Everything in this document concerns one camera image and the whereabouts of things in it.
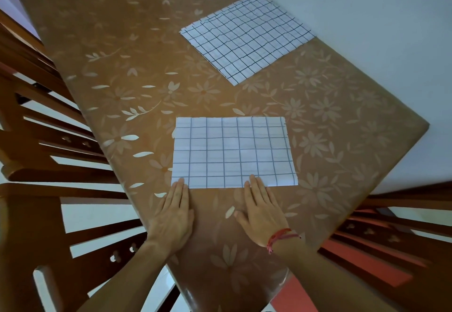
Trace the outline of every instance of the red bracelet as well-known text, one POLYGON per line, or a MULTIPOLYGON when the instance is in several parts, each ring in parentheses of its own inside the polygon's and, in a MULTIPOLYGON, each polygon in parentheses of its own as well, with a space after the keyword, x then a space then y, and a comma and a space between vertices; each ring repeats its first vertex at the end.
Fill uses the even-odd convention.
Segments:
POLYGON ((277 240, 288 239, 288 238, 293 238, 293 237, 300 237, 296 233, 288 234, 288 232, 291 232, 291 231, 292 231, 292 229, 289 229, 289 228, 276 231, 268 240, 268 243, 267 243, 268 253, 271 254, 273 252, 272 246, 273 246, 273 243, 276 242, 277 240))

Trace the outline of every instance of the floral tablecloth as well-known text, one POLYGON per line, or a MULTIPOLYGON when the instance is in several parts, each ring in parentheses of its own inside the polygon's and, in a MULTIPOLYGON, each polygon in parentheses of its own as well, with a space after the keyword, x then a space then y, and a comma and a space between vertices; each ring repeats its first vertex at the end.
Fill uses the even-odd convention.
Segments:
MULTIPOLYGON (((176 117, 284 116, 298 186, 274 187, 318 248, 427 130, 315 38, 232 86, 178 32, 237 0, 22 0, 145 226, 168 191, 176 117)), ((192 189, 170 270, 192 311, 260 311, 287 269, 232 217, 242 189, 192 189)))

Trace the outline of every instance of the hand-drawn grid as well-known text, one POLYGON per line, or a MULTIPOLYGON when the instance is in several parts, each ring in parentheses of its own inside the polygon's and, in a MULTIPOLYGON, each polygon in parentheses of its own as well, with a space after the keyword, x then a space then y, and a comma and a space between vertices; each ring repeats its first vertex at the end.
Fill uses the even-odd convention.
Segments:
POLYGON ((180 34, 234 86, 315 37, 270 0, 237 1, 180 34))
POLYGON ((298 184, 284 117, 176 119, 172 183, 243 187, 251 174, 267 186, 298 184))

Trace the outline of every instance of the white wall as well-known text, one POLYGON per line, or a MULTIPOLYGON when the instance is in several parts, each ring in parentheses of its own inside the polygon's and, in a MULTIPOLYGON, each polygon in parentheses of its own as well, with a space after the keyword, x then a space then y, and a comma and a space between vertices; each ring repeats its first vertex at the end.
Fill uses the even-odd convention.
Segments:
POLYGON ((376 193, 452 179, 452 0, 275 0, 430 122, 376 193))

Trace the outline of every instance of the person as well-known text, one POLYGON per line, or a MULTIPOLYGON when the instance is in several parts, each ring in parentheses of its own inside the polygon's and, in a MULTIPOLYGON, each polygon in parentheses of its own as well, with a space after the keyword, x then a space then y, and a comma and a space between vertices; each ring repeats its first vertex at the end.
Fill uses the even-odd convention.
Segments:
MULTIPOLYGON (((234 216, 254 243, 267 246, 273 235, 289 228, 287 220, 260 178, 251 175, 244 189, 246 211, 235 211, 234 216)), ((190 237, 193 220, 189 188, 181 178, 160 201, 147 239, 137 253, 78 311, 140 311, 167 259, 190 237)), ((319 311, 395 311, 299 237, 288 237, 277 239, 272 250, 300 281, 319 311)))

